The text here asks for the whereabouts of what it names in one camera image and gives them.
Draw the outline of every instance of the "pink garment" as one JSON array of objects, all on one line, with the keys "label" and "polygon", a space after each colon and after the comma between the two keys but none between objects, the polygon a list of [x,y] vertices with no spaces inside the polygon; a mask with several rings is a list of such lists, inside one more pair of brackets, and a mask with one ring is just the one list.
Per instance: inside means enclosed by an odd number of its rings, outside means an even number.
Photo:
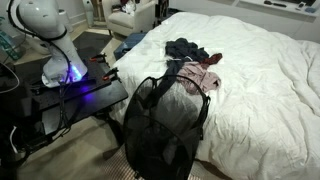
[{"label": "pink garment", "polygon": [[[198,62],[186,62],[178,75],[185,76],[199,85],[203,92],[216,90],[220,87],[221,80],[216,73],[208,72]],[[188,80],[177,78],[190,94],[198,94],[197,88]]]}]

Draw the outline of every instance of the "bed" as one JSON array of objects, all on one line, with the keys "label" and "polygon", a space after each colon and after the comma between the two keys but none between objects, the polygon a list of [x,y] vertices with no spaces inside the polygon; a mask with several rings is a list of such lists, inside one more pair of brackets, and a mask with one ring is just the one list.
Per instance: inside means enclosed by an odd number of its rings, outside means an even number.
[{"label": "bed", "polygon": [[223,58],[196,158],[232,179],[320,179],[320,45],[225,16],[177,13],[115,63],[129,99],[167,69],[165,45],[183,37]]}]

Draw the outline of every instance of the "shelf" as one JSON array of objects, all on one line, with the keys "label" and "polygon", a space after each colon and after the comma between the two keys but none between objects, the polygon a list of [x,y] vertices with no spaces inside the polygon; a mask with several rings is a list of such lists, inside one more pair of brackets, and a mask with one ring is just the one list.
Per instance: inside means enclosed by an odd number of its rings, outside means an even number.
[{"label": "shelf", "polygon": [[302,14],[302,15],[306,15],[306,16],[312,16],[312,17],[319,16],[319,10],[314,13],[308,13],[308,12],[305,12],[305,9],[309,6],[305,6],[301,9],[301,11],[299,11],[299,10],[296,10],[296,7],[298,7],[297,4],[289,3],[289,2],[271,1],[273,3],[285,4],[285,5],[287,5],[287,7],[279,7],[279,6],[274,6],[274,5],[263,4],[264,0],[239,0],[239,2],[245,2],[245,3],[249,3],[249,4],[267,7],[267,8],[278,9],[278,10],[287,11],[287,12],[296,13],[296,14]]}]

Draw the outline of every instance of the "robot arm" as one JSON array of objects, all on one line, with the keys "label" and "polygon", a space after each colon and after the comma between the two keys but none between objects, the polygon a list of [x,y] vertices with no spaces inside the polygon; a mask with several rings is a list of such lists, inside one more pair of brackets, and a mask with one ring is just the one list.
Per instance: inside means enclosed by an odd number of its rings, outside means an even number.
[{"label": "robot arm", "polygon": [[59,20],[57,2],[11,0],[10,3],[12,1],[12,6],[9,4],[8,8],[11,8],[11,14],[15,14],[12,19],[15,19],[16,26],[36,34],[45,42],[52,55],[43,68],[43,83],[47,87],[56,87],[63,81],[65,83],[80,81],[87,73],[87,67],[80,59],[65,26]]}]

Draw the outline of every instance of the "white armchair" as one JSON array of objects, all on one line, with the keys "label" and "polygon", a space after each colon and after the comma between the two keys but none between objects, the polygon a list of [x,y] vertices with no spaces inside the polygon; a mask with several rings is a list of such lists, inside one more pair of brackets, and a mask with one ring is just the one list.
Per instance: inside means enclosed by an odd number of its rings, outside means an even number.
[{"label": "white armchair", "polygon": [[147,32],[155,22],[155,1],[141,0],[137,4],[134,16],[124,12],[112,12],[112,6],[120,4],[120,0],[102,0],[107,28],[113,32],[128,36],[131,33]]}]

